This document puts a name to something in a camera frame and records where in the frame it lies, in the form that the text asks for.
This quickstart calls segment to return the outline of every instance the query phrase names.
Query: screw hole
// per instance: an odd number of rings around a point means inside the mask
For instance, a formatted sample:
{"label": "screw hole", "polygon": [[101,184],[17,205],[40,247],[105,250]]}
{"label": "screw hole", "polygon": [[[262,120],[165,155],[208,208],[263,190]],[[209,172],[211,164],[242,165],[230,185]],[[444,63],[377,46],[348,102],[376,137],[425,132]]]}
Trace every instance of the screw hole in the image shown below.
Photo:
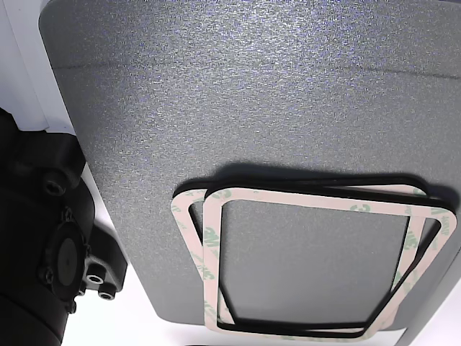
{"label": "screw hole", "polygon": [[111,301],[112,299],[114,299],[114,296],[111,296],[108,293],[99,293],[99,297],[105,299],[106,301]]}
{"label": "screw hole", "polygon": [[95,283],[97,285],[101,285],[104,282],[103,279],[101,279],[99,276],[96,276],[96,275],[87,275],[86,279],[90,283]]}
{"label": "screw hole", "polygon": [[57,185],[55,182],[47,182],[45,186],[46,192],[52,196],[62,196],[64,195],[64,190],[61,186]]}

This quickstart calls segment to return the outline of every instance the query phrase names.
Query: black mechanical part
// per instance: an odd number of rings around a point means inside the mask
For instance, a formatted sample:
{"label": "black mechanical part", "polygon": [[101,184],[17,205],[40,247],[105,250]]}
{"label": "black mechanical part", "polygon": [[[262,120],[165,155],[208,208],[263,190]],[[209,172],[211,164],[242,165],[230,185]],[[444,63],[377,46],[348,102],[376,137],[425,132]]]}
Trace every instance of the black mechanical part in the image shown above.
{"label": "black mechanical part", "polygon": [[74,136],[19,131],[0,109],[2,346],[60,345],[68,315],[76,312],[74,298],[86,291],[95,210],[80,179],[84,165]]}
{"label": "black mechanical part", "polygon": [[85,289],[97,290],[101,298],[112,300],[123,288],[127,266],[117,241],[95,225],[86,258]]}
{"label": "black mechanical part", "polygon": [[85,278],[96,285],[102,285],[106,278],[106,269],[101,265],[90,265],[86,271]]}

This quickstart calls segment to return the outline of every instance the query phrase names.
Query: gray textured panel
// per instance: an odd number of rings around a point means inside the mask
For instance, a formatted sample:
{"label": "gray textured panel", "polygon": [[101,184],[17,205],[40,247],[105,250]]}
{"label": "gray textured panel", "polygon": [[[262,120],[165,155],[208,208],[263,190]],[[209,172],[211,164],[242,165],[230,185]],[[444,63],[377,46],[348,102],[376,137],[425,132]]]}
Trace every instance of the gray textured panel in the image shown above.
{"label": "gray textured panel", "polygon": [[242,319],[364,322],[390,290],[407,220],[230,202],[220,282]]}
{"label": "gray textured panel", "polygon": [[[157,314],[203,322],[202,284],[169,211],[186,179],[244,161],[406,172],[459,192],[460,17],[424,0],[50,3],[50,62]],[[460,242],[457,231],[395,328]]]}

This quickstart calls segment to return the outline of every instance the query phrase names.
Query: adhesive foam gasket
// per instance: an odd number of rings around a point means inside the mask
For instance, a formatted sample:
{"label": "adhesive foam gasket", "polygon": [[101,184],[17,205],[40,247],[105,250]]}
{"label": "adhesive foam gasket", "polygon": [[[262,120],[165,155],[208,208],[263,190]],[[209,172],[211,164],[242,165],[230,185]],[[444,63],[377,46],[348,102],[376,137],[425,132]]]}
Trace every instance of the adhesive foam gasket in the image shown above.
{"label": "adhesive foam gasket", "polygon": [[[403,195],[418,195],[418,196],[426,196],[426,193],[415,187],[413,185],[403,185],[403,184],[390,184],[390,185],[362,185],[362,186],[347,186],[347,187],[340,187],[349,190],[364,190],[364,191],[375,191],[375,192],[386,192],[386,193],[397,193]],[[200,242],[200,238],[198,235],[198,230],[196,229],[191,215],[189,213],[189,207],[194,203],[203,202],[206,189],[193,189],[193,190],[186,190],[184,192],[179,193],[176,195],[171,202],[171,211],[173,212],[173,216],[175,217],[176,224],[178,225],[179,230],[183,236],[183,239],[187,245],[189,253],[191,254],[192,260],[197,268],[200,277],[203,279],[204,275],[209,276],[211,275],[210,271],[207,270],[206,267],[203,265],[203,248]],[[411,231],[406,233],[406,237],[404,240],[404,249],[413,252],[413,258],[416,255],[416,250],[418,248],[418,244],[421,238],[421,233],[423,229],[423,225],[414,224],[409,229]],[[405,272],[411,261],[406,259],[407,257],[400,259],[397,268],[397,275],[399,276],[400,273]],[[397,284],[397,280],[394,280],[393,288]],[[218,304],[219,312],[218,316],[220,320],[224,323],[233,324],[233,318],[229,312],[225,299],[222,293],[219,291],[219,300],[220,303]],[[209,318],[212,315],[211,306],[206,303],[205,304],[205,318]],[[384,328],[389,327],[397,314],[397,309],[389,316],[386,325],[383,326]],[[349,328],[349,329],[335,329],[336,332],[357,332],[362,329],[357,328]]]}
{"label": "adhesive foam gasket", "polygon": [[[325,195],[309,195],[298,192],[280,192],[271,190],[260,190],[247,187],[230,187],[224,190],[213,192],[205,199],[204,203],[204,261],[202,268],[204,272],[209,275],[204,275],[204,288],[205,288],[205,305],[210,312],[210,318],[205,320],[205,325],[215,331],[226,332],[231,334],[260,334],[264,337],[275,338],[290,338],[293,340],[315,340],[315,341],[359,341],[370,338],[378,330],[382,329],[387,320],[394,314],[400,302],[408,294],[409,290],[414,286],[416,281],[421,277],[422,273],[427,269],[432,260],[443,244],[448,240],[449,236],[455,229],[456,217],[453,212],[448,209],[434,207],[437,202],[423,199],[423,198],[410,198],[410,201],[400,203],[395,201],[388,201],[386,198],[381,198],[381,201],[373,199],[361,198],[347,198]],[[219,297],[219,254],[220,254],[220,227],[222,207],[232,200],[250,200],[263,203],[278,203],[285,205],[299,205],[307,208],[323,208],[331,210],[344,210],[351,212],[367,212],[377,214],[387,214],[394,216],[410,216],[408,223],[408,231],[405,241],[410,241],[407,247],[403,247],[399,261],[402,264],[402,270],[410,265],[412,269],[408,268],[403,273],[398,273],[397,278],[401,276],[400,280],[395,280],[392,295],[388,299],[388,303],[383,306],[382,310],[377,313],[375,318],[369,322],[366,330],[360,331],[344,331],[339,332],[329,330],[328,332],[311,330],[311,331],[292,331],[291,329],[278,329],[272,327],[270,330],[261,328],[254,328],[244,325],[232,325],[223,322],[223,319],[218,318],[216,311],[220,311],[219,304],[222,302]],[[418,200],[427,200],[428,202],[420,203]],[[415,263],[414,254],[417,243],[414,238],[421,237],[422,226],[426,218],[433,218],[438,220],[442,227],[437,235],[433,238],[431,246],[428,247],[422,258]]]}

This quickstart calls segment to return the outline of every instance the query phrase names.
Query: white surface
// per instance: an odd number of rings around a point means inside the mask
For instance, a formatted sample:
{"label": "white surface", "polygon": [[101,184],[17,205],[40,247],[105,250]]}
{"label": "white surface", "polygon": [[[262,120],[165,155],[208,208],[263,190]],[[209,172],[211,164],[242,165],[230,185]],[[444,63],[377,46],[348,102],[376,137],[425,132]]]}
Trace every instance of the white surface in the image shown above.
{"label": "white surface", "polygon": [[[38,31],[40,10],[48,0],[0,1],[0,107],[14,114],[22,130],[72,133],[66,107],[54,79]],[[88,169],[85,182],[97,204],[97,222],[113,225]],[[461,311],[461,258],[457,258],[436,293],[398,343],[408,345],[456,284],[412,345],[459,345],[457,320]],[[261,340],[211,332],[202,326],[172,324],[158,318],[135,272],[129,269],[125,289],[114,301],[103,301],[88,292],[77,300],[77,314],[70,316],[64,345],[317,345],[317,343]],[[360,346],[394,345],[403,331],[379,332]]]}
{"label": "white surface", "polygon": [[[261,340],[258,337],[236,337],[211,332],[204,326],[173,324],[160,319],[151,307],[146,293],[132,267],[125,287],[113,301],[104,301],[88,291],[76,299],[77,312],[69,316],[63,346],[185,346],[185,345],[338,345],[318,342]],[[381,337],[359,346],[392,345],[402,332],[384,332]]]}

